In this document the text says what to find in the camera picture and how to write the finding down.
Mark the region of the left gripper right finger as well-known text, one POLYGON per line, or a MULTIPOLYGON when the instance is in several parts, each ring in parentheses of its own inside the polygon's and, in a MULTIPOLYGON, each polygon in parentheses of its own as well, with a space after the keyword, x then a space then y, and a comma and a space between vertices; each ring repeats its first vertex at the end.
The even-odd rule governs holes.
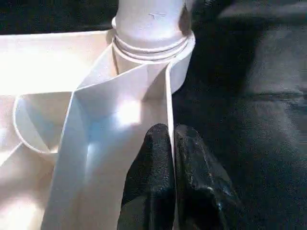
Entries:
POLYGON ((190 126, 174 132, 181 230, 241 230, 243 206, 219 161, 190 126))

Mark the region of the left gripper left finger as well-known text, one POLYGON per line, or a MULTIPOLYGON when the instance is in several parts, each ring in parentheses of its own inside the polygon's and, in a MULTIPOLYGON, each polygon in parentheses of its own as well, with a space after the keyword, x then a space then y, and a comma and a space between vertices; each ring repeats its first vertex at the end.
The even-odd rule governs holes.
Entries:
POLYGON ((176 205, 168 128, 152 126, 125 180, 119 230, 171 230, 176 205))

